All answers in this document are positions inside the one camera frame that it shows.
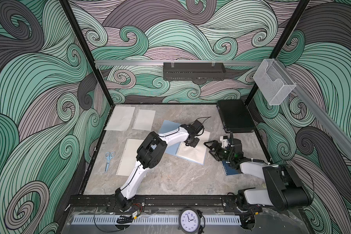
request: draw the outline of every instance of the red wire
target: red wire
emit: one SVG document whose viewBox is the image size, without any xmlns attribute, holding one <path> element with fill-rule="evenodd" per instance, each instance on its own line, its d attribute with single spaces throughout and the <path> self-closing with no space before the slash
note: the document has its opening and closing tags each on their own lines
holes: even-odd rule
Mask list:
<svg viewBox="0 0 351 234">
<path fill-rule="evenodd" d="M 140 208 L 140 212 L 142 212 L 142 205 L 139 206 L 138 203 L 135 203 L 134 205 L 136 205 L 137 207 L 139 207 L 139 208 Z"/>
</svg>

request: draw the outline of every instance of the marble table surface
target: marble table surface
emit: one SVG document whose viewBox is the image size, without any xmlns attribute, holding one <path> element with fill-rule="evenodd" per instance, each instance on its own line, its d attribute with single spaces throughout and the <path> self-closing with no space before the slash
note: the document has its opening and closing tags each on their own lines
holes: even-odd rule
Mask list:
<svg viewBox="0 0 351 234">
<path fill-rule="evenodd" d="M 155 110 L 152 131 L 158 132 L 164 120 L 177 123 L 190 123 L 199 117 L 212 116 L 205 123 L 209 131 L 209 140 L 219 140 L 227 135 L 222 126 L 220 115 L 215 105 L 123 105 L 135 106 L 135 112 L 127 131 L 106 131 L 98 152 L 94 167 L 89 177 L 85 195 L 108 195 L 121 187 L 127 176 L 117 176 L 126 139 L 145 139 L 150 131 L 132 129 L 139 109 Z M 235 133 L 240 139 L 244 156 L 267 161 L 255 133 Z M 105 173 L 105 153 L 115 151 L 108 172 Z M 137 194 L 147 195 L 222 195 L 237 193 L 245 188 L 262 188 L 264 180 L 252 175 L 239 174 L 226 176 L 221 165 L 208 152 L 204 165 L 165 153 L 159 164 L 151 169 L 140 184 Z"/>
</svg>

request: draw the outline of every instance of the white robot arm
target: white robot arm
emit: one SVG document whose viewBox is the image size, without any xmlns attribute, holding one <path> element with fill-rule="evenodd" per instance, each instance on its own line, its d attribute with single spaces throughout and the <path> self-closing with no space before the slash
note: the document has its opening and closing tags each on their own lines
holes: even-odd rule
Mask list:
<svg viewBox="0 0 351 234">
<path fill-rule="evenodd" d="M 177 129 L 167 133 L 150 132 L 148 134 L 137 150 L 137 161 L 130 176 L 125 184 L 116 190 L 117 201 L 122 210 L 130 208 L 130 199 L 135 196 L 147 172 L 159 163 L 165 149 L 179 142 L 185 142 L 187 146 L 195 147 L 199 142 L 198 133 L 202 129 L 204 129 L 202 123 L 195 120 L 192 124 L 182 124 Z"/>
</svg>

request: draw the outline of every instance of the paper sheet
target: paper sheet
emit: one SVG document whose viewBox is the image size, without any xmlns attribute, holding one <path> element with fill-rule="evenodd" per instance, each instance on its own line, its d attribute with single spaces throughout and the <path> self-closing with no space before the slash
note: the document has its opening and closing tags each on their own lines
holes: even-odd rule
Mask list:
<svg viewBox="0 0 351 234">
<path fill-rule="evenodd" d="M 198 136 L 200 141 L 195 148 L 186 146 L 184 142 L 181 142 L 177 151 L 177 156 L 204 165 L 204 159 L 207 152 L 207 147 L 204 145 L 204 142 L 209 141 L 209 135 L 209 132 L 204 131 L 201 136 Z"/>
<path fill-rule="evenodd" d="M 137 149 L 143 143 L 144 140 L 137 139 L 127 139 L 125 144 L 125 149 L 123 150 L 122 158 L 120 164 L 118 165 L 118 169 L 116 175 L 129 176 L 132 169 L 135 166 Z"/>
<path fill-rule="evenodd" d="M 133 129 L 150 131 L 156 111 L 155 110 L 138 110 Z"/>
<path fill-rule="evenodd" d="M 131 123 L 135 107 L 115 106 L 104 130 L 126 131 Z"/>
<path fill-rule="evenodd" d="M 174 129 L 178 128 L 179 126 L 181 126 L 181 124 L 179 123 L 174 123 L 172 121 L 169 120 L 164 120 L 164 122 L 161 125 L 161 128 L 159 130 L 159 134 L 160 133 L 168 133 L 170 131 L 173 131 Z M 177 156 L 177 150 L 178 147 L 181 143 L 177 143 L 171 146 L 168 146 L 167 149 L 165 150 L 165 153 Z"/>
</svg>

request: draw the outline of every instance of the wave pattern wallpaper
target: wave pattern wallpaper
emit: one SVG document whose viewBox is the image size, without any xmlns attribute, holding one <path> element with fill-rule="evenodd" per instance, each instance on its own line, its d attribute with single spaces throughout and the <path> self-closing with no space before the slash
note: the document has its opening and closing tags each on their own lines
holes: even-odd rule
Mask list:
<svg viewBox="0 0 351 234">
<path fill-rule="evenodd" d="M 351 1 L 306 9 L 278 59 L 351 138 Z M 311 178 L 297 164 L 312 176 L 305 213 L 315 233 L 351 234 L 348 155 L 295 93 L 269 106 L 257 92 L 250 112 L 273 161 L 288 160 L 309 190 Z"/>
<path fill-rule="evenodd" d="M 108 112 L 58 0 L 0 0 L 0 234 L 56 231 Z"/>
<path fill-rule="evenodd" d="M 70 0 L 98 59 L 261 60 L 293 14 L 291 0 Z M 162 67 L 101 66 L 117 103 L 245 99 L 256 67 L 227 67 L 226 80 L 164 81 Z"/>
</svg>

